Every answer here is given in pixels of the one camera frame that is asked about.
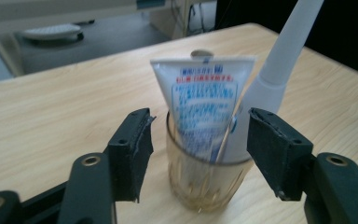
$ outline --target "clear brown cup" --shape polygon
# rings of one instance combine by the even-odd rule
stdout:
[[[209,163],[180,146],[170,113],[167,115],[167,153],[171,190],[186,207],[211,212],[225,207],[253,166],[252,159],[236,163]]]

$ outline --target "gray floor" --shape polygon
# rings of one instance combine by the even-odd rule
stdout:
[[[190,16],[188,35],[197,35],[213,29],[215,2],[202,4],[201,10],[199,5],[195,5],[193,12],[195,13]],[[93,24],[84,22],[79,25],[85,36],[82,41],[76,41],[74,36],[36,45],[18,35],[25,74],[170,40],[150,25],[146,12],[97,20]]]

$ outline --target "wooden table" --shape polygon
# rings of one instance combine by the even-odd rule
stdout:
[[[253,167],[226,210],[198,214],[170,193],[164,120],[168,108],[149,60],[216,55],[258,56],[260,70],[276,35],[244,26],[128,51],[0,82],[0,190],[27,200],[67,180],[72,162],[101,152],[122,120],[150,107],[155,152],[141,203],[117,203],[119,223],[306,223],[303,202],[283,203]],[[278,113],[314,144],[358,163],[358,73],[304,49]]]

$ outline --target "cup rim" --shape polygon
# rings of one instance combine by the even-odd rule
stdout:
[[[185,151],[175,140],[174,140],[174,137],[172,136],[172,133],[171,133],[171,130],[170,130],[170,111],[168,111],[167,113],[167,117],[165,119],[165,124],[166,124],[166,129],[167,129],[167,134],[169,136],[169,138],[172,140],[172,142],[175,144],[175,146],[177,148],[179,148],[179,150],[181,150],[182,153],[186,154],[188,157],[196,160],[196,161],[200,161],[202,163],[206,163],[206,164],[209,164],[209,165],[215,165],[215,166],[236,166],[236,165],[240,165],[240,164],[243,164],[243,163],[246,163],[247,161],[251,161],[252,158],[248,158],[244,161],[235,161],[235,162],[209,162],[209,161],[206,161],[206,160],[203,160],[203,159],[200,159],[198,157],[195,157],[194,155],[188,153],[187,151]]]

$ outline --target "white plastic packet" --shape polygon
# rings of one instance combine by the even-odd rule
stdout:
[[[255,57],[156,59],[151,64],[184,150],[216,162]]]

